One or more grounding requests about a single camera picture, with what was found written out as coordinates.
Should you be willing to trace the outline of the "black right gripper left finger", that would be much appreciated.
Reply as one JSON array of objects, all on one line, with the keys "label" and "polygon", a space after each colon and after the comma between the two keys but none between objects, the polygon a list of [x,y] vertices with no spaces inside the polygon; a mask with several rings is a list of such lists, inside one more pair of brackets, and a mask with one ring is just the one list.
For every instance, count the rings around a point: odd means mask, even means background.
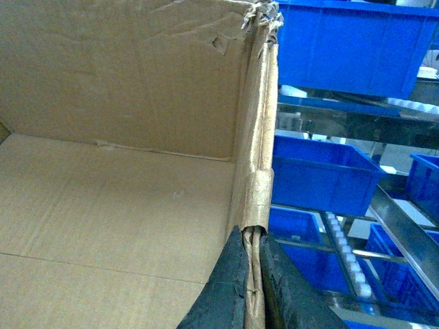
[{"label": "black right gripper left finger", "polygon": [[243,328],[246,312],[248,254],[235,226],[192,307],[179,328]]}]

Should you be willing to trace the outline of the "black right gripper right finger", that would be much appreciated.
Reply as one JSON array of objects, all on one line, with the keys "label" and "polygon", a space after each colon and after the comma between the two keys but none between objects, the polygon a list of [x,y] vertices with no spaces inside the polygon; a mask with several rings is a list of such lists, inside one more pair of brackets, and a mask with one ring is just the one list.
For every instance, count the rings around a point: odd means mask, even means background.
[{"label": "black right gripper right finger", "polygon": [[266,328],[347,328],[271,234],[260,239]]}]

